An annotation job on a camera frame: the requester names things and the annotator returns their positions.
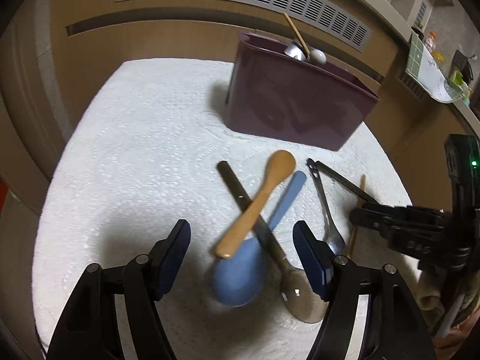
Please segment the wooden spoon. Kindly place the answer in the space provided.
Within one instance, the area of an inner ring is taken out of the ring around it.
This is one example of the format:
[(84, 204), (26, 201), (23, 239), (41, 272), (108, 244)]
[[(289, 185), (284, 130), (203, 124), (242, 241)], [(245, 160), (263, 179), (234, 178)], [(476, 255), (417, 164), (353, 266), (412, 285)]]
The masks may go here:
[(278, 150), (270, 156), (264, 183), (248, 208), (220, 240), (215, 249), (217, 257), (230, 259), (236, 254), (242, 241), (252, 230), (272, 191), (293, 173), (295, 166), (295, 157), (286, 150)]

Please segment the green white dish towel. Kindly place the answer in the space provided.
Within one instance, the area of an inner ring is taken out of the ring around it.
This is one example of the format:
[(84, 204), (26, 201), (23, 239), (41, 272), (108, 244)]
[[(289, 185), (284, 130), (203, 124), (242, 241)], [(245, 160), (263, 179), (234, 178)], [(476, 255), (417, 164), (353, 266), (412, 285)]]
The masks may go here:
[(448, 104), (459, 97), (458, 91), (449, 85), (434, 57), (414, 32), (411, 33), (405, 72), (437, 102)]

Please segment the black utensil holder on counter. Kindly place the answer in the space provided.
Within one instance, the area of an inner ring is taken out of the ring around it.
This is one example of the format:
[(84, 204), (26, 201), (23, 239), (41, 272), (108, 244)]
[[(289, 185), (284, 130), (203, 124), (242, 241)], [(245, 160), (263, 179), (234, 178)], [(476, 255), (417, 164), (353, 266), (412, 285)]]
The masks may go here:
[(459, 69), (463, 80), (467, 84), (473, 80), (473, 70), (469, 62), (469, 58), (465, 56), (459, 49), (456, 50), (453, 56), (452, 64)]

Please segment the orange lid jar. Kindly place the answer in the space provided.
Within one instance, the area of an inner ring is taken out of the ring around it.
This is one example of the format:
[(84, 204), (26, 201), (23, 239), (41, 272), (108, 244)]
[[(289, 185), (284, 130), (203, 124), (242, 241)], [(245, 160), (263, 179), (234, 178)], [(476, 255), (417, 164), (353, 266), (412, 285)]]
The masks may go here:
[(430, 31), (424, 41), (425, 48), (428, 50), (428, 52), (431, 53), (434, 59), (436, 59), (439, 63), (443, 63), (444, 57), (438, 51), (436, 51), (436, 41), (437, 41), (436, 33), (433, 31)]

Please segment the small right ventilation grille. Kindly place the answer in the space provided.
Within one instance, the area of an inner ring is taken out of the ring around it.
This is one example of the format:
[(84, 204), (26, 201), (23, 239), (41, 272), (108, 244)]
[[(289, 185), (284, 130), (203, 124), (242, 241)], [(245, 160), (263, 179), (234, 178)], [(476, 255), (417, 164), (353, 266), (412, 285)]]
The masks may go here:
[(407, 72), (399, 70), (396, 72), (395, 78), (417, 100), (423, 101), (425, 98), (428, 97), (427, 93), (421, 87), (421, 85), (418, 84), (410, 75), (408, 75)]

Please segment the wooden chopstick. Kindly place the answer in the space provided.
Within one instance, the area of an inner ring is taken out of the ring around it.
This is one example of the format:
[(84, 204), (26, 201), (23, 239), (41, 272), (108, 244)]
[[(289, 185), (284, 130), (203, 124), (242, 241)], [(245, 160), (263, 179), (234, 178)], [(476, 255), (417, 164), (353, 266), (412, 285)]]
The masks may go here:
[(307, 46), (306, 42), (304, 41), (304, 38), (300, 34), (299, 30), (295, 26), (295, 23), (292, 21), (292, 19), (290, 18), (290, 16), (286, 12), (283, 12), (282, 14), (285, 17), (287, 23), (289, 24), (289, 27), (293, 31), (293, 33), (295, 35), (295, 38), (300, 43), (301, 49), (302, 49), (303, 53), (305, 54), (306, 59), (310, 60), (311, 51), (308, 48), (308, 46)]

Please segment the slotted metal spoon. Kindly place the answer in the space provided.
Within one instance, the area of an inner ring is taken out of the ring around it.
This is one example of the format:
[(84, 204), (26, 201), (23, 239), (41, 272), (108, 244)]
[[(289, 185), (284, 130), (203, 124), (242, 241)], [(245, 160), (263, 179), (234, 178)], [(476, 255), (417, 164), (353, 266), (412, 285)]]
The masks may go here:
[(342, 254), (346, 244), (345, 244), (345, 241), (343, 240), (343, 237), (337, 230), (335, 226), (335, 222), (333, 221), (332, 215), (330, 213), (330, 209), (326, 199), (326, 194), (320, 178), (320, 172), (317, 168), (316, 163), (311, 158), (307, 160), (307, 167), (311, 173), (311, 176), (315, 184), (316, 191), (320, 198), (320, 203), (322, 205), (323, 212), (324, 212), (324, 217), (325, 217), (324, 241), (329, 245), (329, 247), (335, 254)]

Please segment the white plastic spoon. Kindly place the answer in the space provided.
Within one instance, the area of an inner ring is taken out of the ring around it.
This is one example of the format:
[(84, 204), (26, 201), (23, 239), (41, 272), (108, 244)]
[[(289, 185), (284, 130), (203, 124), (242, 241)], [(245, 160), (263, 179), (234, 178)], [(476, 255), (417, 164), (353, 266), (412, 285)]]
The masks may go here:
[(308, 60), (315, 65), (325, 65), (327, 63), (325, 53), (319, 49), (311, 49)]

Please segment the dark bottle on counter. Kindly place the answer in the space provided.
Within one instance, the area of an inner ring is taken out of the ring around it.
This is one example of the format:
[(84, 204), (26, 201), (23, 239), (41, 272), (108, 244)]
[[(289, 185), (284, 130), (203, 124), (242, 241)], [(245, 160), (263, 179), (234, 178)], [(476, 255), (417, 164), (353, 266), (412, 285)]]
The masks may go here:
[(424, 33), (422, 33), (422, 31), (419, 28), (413, 26), (413, 27), (411, 27), (411, 30), (414, 33), (416, 33), (416, 35), (420, 38), (420, 40), (422, 40), (422, 41), (424, 40)]

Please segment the black handled metal spoon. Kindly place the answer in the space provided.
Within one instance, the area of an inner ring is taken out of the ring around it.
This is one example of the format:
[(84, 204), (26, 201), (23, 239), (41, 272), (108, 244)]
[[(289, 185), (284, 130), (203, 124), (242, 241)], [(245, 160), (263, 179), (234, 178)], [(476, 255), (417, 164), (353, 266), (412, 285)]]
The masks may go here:
[(267, 259), (271, 258), (281, 272), (279, 290), (285, 307), (297, 320), (304, 323), (320, 322), (324, 318), (327, 304), (312, 291), (304, 270), (290, 264), (286, 253), (269, 229), (268, 222), (258, 218), (253, 228), (253, 237), (258, 239)]

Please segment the blue plastic spoon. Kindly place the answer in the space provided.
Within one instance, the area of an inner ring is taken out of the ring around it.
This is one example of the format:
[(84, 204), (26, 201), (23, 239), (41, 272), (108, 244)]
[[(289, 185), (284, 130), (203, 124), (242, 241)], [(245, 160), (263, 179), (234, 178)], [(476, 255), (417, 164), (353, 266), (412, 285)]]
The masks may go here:
[[(272, 212), (268, 228), (274, 230), (287, 213), (304, 186), (306, 175), (296, 171)], [(212, 286), (217, 300), (239, 307), (251, 302), (264, 286), (267, 273), (267, 255), (256, 237), (249, 238), (230, 259), (221, 259), (216, 265)]]

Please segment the green items on counter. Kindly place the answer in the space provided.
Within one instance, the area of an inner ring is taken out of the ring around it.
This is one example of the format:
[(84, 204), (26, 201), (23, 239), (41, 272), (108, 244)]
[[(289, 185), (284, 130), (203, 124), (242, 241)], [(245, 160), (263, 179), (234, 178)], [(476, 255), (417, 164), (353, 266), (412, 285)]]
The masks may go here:
[(463, 80), (463, 75), (459, 70), (454, 70), (451, 74), (451, 81), (460, 88), (462, 94), (462, 101), (465, 105), (470, 105), (470, 97), (473, 93), (472, 89)]

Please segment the steel spoon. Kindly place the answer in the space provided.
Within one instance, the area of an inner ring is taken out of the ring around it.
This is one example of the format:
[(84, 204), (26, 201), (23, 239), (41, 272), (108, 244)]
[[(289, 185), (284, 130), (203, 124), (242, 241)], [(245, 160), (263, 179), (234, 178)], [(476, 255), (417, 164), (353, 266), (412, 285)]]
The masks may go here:
[(284, 50), (284, 54), (298, 61), (304, 62), (307, 60), (307, 57), (305, 56), (302, 49), (299, 47), (298, 44), (294, 42), (289, 44), (289, 46)]

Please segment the purple plastic utensil caddy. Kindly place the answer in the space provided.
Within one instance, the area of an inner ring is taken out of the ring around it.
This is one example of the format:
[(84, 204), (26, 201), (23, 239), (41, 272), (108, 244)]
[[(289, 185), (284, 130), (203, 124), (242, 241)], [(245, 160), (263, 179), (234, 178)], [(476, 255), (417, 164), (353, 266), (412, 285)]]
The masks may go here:
[(300, 62), (286, 48), (270, 37), (239, 34), (225, 125), (238, 133), (340, 150), (379, 97), (347, 70)]

